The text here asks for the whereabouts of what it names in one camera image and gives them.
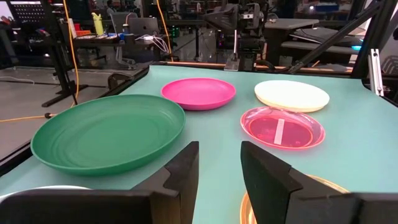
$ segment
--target orange plate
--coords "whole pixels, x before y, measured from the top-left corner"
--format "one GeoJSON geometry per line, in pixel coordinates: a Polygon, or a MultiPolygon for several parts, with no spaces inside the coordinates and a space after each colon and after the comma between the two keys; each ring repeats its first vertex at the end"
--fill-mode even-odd
{"type": "MultiPolygon", "coordinates": [[[[349,193],[348,190],[340,187],[339,185],[337,185],[333,182],[330,182],[329,180],[325,180],[323,178],[320,178],[320,177],[317,177],[314,175],[308,175],[308,176],[335,189],[335,190],[338,190],[339,192],[341,192],[343,194],[349,193]]],[[[244,193],[242,203],[241,203],[241,224],[257,224],[253,209],[250,204],[249,195],[247,192],[244,193]]]]}

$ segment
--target clear pink plate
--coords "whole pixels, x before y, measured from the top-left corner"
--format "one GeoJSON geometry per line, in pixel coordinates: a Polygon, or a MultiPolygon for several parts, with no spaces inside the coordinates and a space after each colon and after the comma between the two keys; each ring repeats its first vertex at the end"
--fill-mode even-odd
{"type": "Polygon", "coordinates": [[[268,106],[245,112],[241,126],[253,139],[277,149],[308,149],[325,139],[322,125],[310,116],[268,106]]]}
{"type": "Polygon", "coordinates": [[[215,78],[185,78],[162,88],[162,96],[186,110],[211,110],[229,103],[235,87],[215,78]]]}

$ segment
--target floor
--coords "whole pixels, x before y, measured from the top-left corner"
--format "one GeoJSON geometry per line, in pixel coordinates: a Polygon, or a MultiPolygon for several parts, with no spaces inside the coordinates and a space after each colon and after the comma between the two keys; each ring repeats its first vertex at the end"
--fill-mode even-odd
{"type": "MultiPolygon", "coordinates": [[[[219,56],[216,60],[215,35],[210,29],[201,29],[199,36],[199,57],[196,58],[195,33],[189,34],[182,30],[180,37],[174,39],[177,46],[174,47],[174,55],[185,62],[222,62],[227,54],[219,56]]],[[[81,84],[90,87],[79,92],[78,102],[92,100],[107,89],[107,78],[113,72],[134,74],[135,70],[128,70],[127,66],[120,65],[115,60],[112,47],[101,48],[100,54],[106,55],[104,60],[95,61],[92,55],[80,52],[79,62],[87,67],[98,67],[98,69],[79,69],[81,84]]],[[[140,63],[139,68],[148,66],[149,63],[140,63]]],[[[52,68],[17,67],[0,70],[0,120],[20,118],[26,116],[41,116],[45,113],[60,113],[67,110],[73,102],[71,97],[60,101],[48,108],[41,104],[56,96],[61,90],[58,80],[53,77],[52,68]],[[14,83],[17,80],[25,83],[14,83]]],[[[70,72],[70,78],[75,80],[75,74],[70,72]]],[[[30,140],[36,130],[46,122],[45,118],[27,119],[0,123],[0,160],[11,151],[30,140]]]]}

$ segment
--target desk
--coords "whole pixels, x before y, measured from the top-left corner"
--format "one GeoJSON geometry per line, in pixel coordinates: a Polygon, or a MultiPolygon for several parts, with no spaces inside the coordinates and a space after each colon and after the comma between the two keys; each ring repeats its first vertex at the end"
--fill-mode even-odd
{"type": "Polygon", "coordinates": [[[121,94],[160,96],[168,82],[190,77],[219,78],[236,87],[235,98],[211,111],[187,111],[187,123],[174,147],[150,164],[109,177],[77,177],[51,169],[30,157],[0,178],[0,195],[44,185],[79,185],[92,189],[131,189],[153,174],[190,141],[199,141],[200,171],[193,223],[239,223],[245,193],[241,141],[251,141],[239,119],[264,106],[254,87],[265,80],[294,80],[318,86],[330,95],[320,111],[310,113],[326,131],[319,146],[307,151],[263,149],[305,174],[323,177],[355,192],[398,192],[397,108],[347,78],[225,72],[202,68],[151,66],[148,74],[121,94]]]}
{"type": "Polygon", "coordinates": [[[279,65],[280,46],[289,34],[296,29],[312,27],[318,23],[318,19],[278,19],[275,23],[266,22],[264,25],[264,37],[267,39],[266,60],[273,65],[279,65]]]}

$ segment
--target white label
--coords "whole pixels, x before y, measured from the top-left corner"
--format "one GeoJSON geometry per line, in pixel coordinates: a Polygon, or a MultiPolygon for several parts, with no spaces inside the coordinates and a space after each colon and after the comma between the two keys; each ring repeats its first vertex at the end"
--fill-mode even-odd
{"type": "Polygon", "coordinates": [[[278,144],[278,145],[282,144],[282,136],[284,134],[284,125],[285,125],[285,120],[279,119],[278,125],[276,126],[274,144],[278,144]]]}

